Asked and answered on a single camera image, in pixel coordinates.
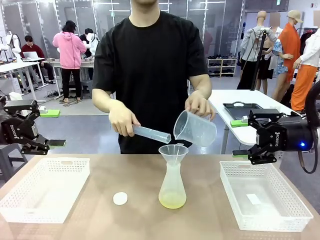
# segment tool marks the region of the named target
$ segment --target pink hoodie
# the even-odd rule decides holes
[[[60,49],[60,64],[63,69],[80,68],[81,53],[85,53],[87,50],[80,37],[62,31],[54,36],[52,44]]]

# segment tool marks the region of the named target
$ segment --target chin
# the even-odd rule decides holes
[[[157,0],[132,0],[133,2],[141,5],[153,5]]]

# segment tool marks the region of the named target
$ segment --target brown table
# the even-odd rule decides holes
[[[158,201],[166,172],[160,155],[49,155],[62,156],[91,159],[91,174],[64,224],[7,223],[0,216],[0,240],[320,240],[320,216],[294,186],[314,215],[302,233],[239,230],[220,180],[219,161],[233,161],[230,155],[185,157],[187,201],[176,210]],[[5,184],[0,199],[41,158]],[[125,205],[113,203],[117,192],[128,194]]]

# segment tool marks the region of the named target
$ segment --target gray shirt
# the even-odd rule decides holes
[[[255,26],[254,28],[250,28],[245,33],[240,49],[241,59],[249,62],[256,62],[258,60],[258,53],[260,50],[263,36],[263,31],[261,30],[261,28],[264,28],[264,26]],[[277,37],[274,35],[272,30],[269,28],[269,30],[267,30],[266,33],[269,39],[273,43],[275,43]]]

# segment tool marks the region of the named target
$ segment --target yellow liquid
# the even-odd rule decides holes
[[[164,192],[159,195],[159,201],[167,209],[178,209],[186,203],[186,198],[177,192]]]

